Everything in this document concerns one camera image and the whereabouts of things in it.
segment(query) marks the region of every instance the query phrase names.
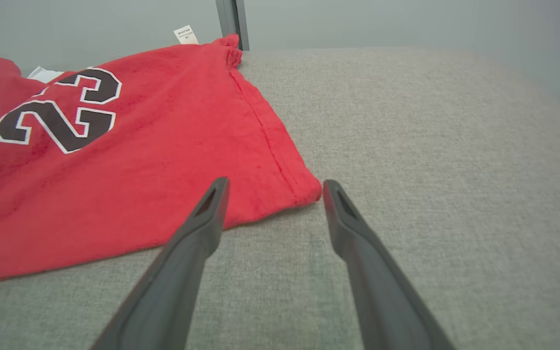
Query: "basketball jersey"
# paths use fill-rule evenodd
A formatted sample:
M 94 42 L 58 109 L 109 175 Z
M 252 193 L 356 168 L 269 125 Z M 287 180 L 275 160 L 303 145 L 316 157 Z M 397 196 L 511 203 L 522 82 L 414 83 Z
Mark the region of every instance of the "basketball jersey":
M 220 176 L 227 228 L 320 197 L 235 35 L 45 84 L 0 58 L 0 279 L 165 243 Z

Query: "gray wall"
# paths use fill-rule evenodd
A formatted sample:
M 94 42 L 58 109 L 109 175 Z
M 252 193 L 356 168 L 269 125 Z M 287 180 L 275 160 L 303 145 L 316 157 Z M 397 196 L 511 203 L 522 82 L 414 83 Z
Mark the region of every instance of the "gray wall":
M 178 44 L 187 24 L 201 43 L 222 36 L 215 0 L 0 0 L 0 57 L 82 69 Z
M 560 0 L 245 0 L 252 51 L 437 46 L 511 66 L 560 100 Z

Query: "black number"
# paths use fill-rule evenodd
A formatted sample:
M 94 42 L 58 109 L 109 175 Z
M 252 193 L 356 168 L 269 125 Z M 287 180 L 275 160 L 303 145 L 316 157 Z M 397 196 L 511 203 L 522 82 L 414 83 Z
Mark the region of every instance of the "black number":
M 85 126 L 78 133 L 54 101 L 29 101 L 0 119 L 0 141 L 29 144 L 31 128 L 21 126 L 25 115 L 34 115 L 64 153 L 71 153 L 101 137 L 113 126 L 115 113 L 79 107 L 76 124 Z
M 120 95 L 122 83 L 112 73 L 100 68 L 80 71 L 56 82 L 55 85 L 78 86 L 81 78 L 96 81 L 95 87 L 84 87 L 81 102 L 103 105 Z M 113 112 L 79 107 L 75 123 L 84 126 L 84 132 L 80 134 L 73 128 L 55 101 L 32 100 L 0 119 L 1 142 L 29 144 L 31 128 L 22 126 L 25 115 L 36 117 L 64 153 L 77 151 L 107 133 L 113 127 L 116 117 L 116 113 Z
M 120 95 L 122 83 L 112 73 L 101 68 L 82 70 L 56 82 L 56 84 L 60 86 L 78 86 L 79 80 L 82 77 L 96 80 L 96 86 L 94 88 L 84 88 L 81 102 L 104 105 L 109 101 L 115 100 Z

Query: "gray fabric surface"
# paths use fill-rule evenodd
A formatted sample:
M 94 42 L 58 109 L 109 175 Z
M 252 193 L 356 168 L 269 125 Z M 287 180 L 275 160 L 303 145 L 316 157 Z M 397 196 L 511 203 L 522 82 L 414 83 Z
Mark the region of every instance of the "gray fabric surface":
M 560 349 L 560 104 L 448 51 L 248 52 L 240 71 L 459 349 Z M 0 349 L 86 349 L 157 252 L 0 282 Z M 224 233 L 188 348 L 362 348 L 321 202 Z

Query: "clothing tag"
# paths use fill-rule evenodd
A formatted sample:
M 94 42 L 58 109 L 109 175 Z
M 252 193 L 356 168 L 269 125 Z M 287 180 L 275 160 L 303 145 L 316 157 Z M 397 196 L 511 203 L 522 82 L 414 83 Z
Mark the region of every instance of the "clothing tag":
M 190 26 L 185 26 L 174 31 L 174 35 L 181 44 L 198 44 L 198 39 Z

